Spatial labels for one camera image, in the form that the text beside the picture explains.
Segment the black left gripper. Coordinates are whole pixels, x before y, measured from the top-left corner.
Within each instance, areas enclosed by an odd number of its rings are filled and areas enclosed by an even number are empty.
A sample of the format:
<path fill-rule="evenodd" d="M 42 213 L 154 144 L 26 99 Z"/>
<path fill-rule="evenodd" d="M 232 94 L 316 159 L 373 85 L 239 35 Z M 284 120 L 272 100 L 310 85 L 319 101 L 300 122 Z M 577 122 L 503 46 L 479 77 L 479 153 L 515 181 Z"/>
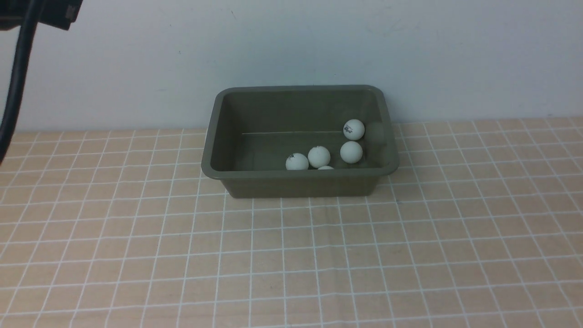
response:
<path fill-rule="evenodd" d="M 39 23 L 68 31 L 77 20 L 82 0 L 46 0 Z M 0 2 L 0 30 L 10 31 L 21 25 L 29 7 L 29 0 L 2 0 Z"/>

